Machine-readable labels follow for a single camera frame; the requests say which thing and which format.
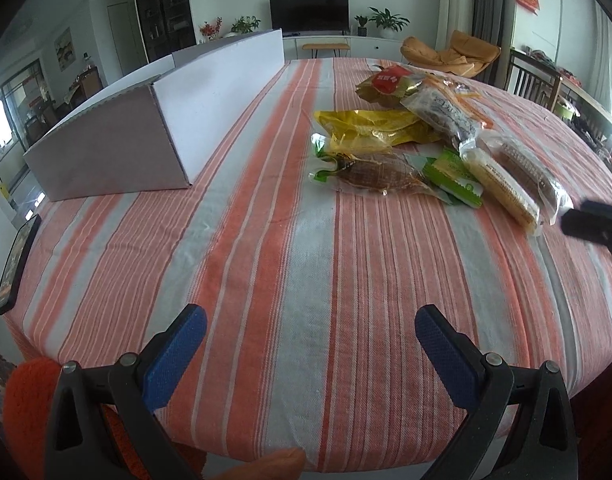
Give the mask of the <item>clear brown bar snack pack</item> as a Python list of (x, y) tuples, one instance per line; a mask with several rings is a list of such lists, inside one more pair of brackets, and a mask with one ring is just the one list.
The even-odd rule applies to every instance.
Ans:
[(571, 196), (561, 182), (522, 142), (496, 131), (483, 131), (480, 141), (535, 201), (541, 219), (549, 226), (554, 226), (560, 215), (573, 207)]

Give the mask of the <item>yellow corn vacuum pack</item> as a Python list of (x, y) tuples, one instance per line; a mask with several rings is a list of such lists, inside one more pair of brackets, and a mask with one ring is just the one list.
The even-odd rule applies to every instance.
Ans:
[(540, 209), (511, 174), (481, 148), (465, 148), (460, 158), (484, 190), (494, 196), (530, 235), (540, 233)]

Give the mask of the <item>green cracker packet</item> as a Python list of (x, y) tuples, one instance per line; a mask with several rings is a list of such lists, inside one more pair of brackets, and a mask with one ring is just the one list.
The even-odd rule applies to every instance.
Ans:
[(423, 174), (430, 182), (461, 203), (474, 209), (483, 205), (483, 187), (466, 169), (457, 152), (444, 148), (440, 156), (426, 161)]

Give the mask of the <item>orange clear brown snack bag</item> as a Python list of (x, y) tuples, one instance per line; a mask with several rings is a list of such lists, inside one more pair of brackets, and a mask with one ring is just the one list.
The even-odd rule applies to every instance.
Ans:
[(424, 75), (400, 104), (432, 127), (457, 152), (472, 148), (494, 123), (476, 106), (481, 95), (468, 84), (435, 74)]

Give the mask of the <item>clear vacuum brown snack pack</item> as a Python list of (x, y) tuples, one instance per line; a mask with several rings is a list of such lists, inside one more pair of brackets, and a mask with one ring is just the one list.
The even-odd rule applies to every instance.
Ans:
[(333, 148), (330, 136), (313, 133), (310, 137), (315, 158), (325, 162), (312, 172), (310, 180), (329, 185), (338, 192), (379, 196), (426, 195), (451, 205), (448, 194), (432, 184), (401, 151), (343, 152)]

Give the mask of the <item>red gold mushroom snack bag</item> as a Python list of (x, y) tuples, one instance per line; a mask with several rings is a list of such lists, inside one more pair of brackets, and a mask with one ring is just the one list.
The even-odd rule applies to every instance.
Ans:
[(426, 73), (402, 65), (381, 67), (370, 77), (357, 84), (356, 93), (369, 103), (385, 108), (399, 107), (403, 99), (412, 96), (422, 86)]

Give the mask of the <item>yellow snack bag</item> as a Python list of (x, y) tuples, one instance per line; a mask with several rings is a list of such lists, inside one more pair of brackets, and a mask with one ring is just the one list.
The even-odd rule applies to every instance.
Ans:
[(328, 135), (333, 153), (389, 151), (400, 144), (429, 144), (440, 135), (406, 108), (401, 110), (317, 110), (314, 113)]

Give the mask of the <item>dark wooden chair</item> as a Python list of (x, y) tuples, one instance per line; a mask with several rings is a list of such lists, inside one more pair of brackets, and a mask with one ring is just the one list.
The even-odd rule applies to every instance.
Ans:
[(557, 70), (521, 51), (510, 51), (504, 90), (553, 112), (561, 86)]

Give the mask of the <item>cluttered side table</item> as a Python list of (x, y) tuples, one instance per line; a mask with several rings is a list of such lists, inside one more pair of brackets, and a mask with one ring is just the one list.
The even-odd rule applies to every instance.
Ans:
[(559, 73), (562, 86), (551, 113), (565, 122), (612, 174), (612, 116), (588, 92)]

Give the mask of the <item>grey curtain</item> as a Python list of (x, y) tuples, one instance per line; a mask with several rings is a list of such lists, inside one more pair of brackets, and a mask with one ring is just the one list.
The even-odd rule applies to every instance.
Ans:
[(472, 35), (500, 47), (500, 55), (478, 79), (504, 88), (515, 18), (514, 0), (474, 0)]

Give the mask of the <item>white cardboard box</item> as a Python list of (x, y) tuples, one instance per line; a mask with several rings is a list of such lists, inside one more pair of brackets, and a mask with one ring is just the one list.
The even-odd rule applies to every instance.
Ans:
[(166, 55), (68, 114), (26, 165), (52, 202), (188, 188), (283, 65), (278, 30)]

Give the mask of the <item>small wooden bench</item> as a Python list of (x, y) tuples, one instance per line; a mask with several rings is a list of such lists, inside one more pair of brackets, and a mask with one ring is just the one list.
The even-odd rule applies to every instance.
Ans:
[(335, 58), (339, 58), (343, 54), (349, 54), (350, 45), (344, 42), (337, 44), (303, 44), (302, 50), (309, 53), (311, 58), (319, 58), (321, 53), (331, 53)]

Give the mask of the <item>white tv cabinet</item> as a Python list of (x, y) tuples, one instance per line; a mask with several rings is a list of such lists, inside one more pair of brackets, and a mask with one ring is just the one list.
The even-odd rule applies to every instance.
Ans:
[(376, 58), (402, 62), (399, 40), (364, 36), (293, 36), (284, 37), (287, 61), (302, 58)]

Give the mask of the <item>red flower vase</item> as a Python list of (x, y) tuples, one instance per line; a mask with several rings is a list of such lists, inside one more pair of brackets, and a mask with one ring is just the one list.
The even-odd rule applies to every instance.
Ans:
[(220, 37), (222, 18), (218, 16), (211, 22), (205, 22), (199, 27), (201, 39), (204, 42), (213, 41)]

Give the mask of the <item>green plant left of tv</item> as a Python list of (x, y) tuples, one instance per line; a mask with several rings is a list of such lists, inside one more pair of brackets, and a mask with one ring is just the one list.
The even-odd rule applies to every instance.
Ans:
[(232, 25), (231, 32), (237, 35), (250, 34), (259, 29), (262, 21), (255, 15), (240, 16)]

